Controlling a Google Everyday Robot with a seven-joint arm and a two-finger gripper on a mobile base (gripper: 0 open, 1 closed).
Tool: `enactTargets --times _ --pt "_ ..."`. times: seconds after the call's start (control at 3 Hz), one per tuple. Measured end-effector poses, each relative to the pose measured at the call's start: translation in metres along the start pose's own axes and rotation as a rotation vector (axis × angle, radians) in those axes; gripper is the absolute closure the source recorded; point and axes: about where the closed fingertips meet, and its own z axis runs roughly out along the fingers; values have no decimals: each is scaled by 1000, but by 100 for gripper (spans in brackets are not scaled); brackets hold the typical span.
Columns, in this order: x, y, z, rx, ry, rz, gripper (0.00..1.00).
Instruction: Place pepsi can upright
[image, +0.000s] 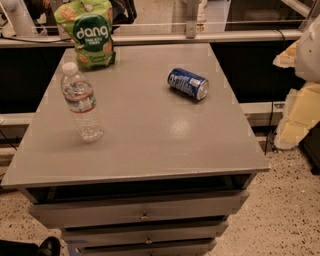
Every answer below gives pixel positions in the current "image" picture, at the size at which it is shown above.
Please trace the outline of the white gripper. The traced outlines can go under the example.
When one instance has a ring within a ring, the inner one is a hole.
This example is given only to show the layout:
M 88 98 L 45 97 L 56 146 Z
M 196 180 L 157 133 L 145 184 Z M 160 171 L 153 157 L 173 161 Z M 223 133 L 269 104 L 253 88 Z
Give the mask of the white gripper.
M 281 150 L 296 147 L 320 121 L 320 19 L 315 19 L 295 41 L 277 55 L 273 64 L 294 68 L 306 82 L 300 90 L 291 89 L 286 97 L 283 117 L 276 129 L 274 145 Z

